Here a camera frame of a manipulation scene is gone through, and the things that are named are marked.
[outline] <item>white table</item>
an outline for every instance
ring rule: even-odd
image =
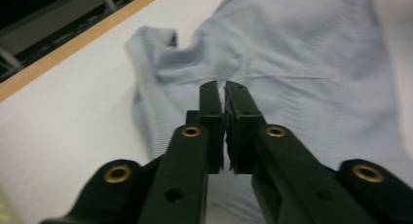
[[[29,84],[16,93],[7,94],[8,86],[20,81],[0,85],[5,98],[0,103],[0,185],[23,223],[65,214],[93,173],[109,161],[148,162],[132,117],[136,77],[125,44],[140,26],[151,25],[176,28],[185,47],[220,2],[156,0],[52,63],[37,79],[23,82]],[[377,9],[394,60],[406,151],[413,158],[413,0],[377,0]]]

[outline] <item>wooden table edge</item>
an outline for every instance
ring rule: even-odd
[[[134,0],[126,7],[102,20],[97,25],[91,27],[33,64],[27,66],[15,76],[4,81],[0,84],[0,102],[13,95],[33,80],[58,65],[61,61],[87,46],[93,40],[97,39],[153,1],[155,0]]]

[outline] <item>gray cloth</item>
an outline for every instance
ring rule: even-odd
[[[217,80],[222,91],[231,80],[324,165],[365,159],[413,185],[372,0],[224,0],[190,47],[177,48],[172,29],[142,27],[128,49],[138,74],[136,120],[154,157],[186,110],[198,108],[199,86]],[[228,222],[264,222],[247,176],[212,176],[208,208]]]

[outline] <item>light blue fabric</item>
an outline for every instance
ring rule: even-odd
[[[290,128],[326,166],[361,158],[413,185],[372,0],[224,0],[189,48],[177,48],[172,29],[151,27],[138,29],[128,48],[138,74],[137,124],[154,157],[186,110],[198,109],[199,86],[217,80],[223,92],[231,80],[248,87],[268,123]],[[208,210],[264,223],[248,176],[212,176]]]

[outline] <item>table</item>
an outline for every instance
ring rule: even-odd
[[[62,216],[109,161],[148,162],[132,117],[137,83],[125,43],[150,25],[177,29],[185,47],[221,2],[136,1],[0,85],[0,185],[23,223]],[[413,0],[376,3],[413,158]]]

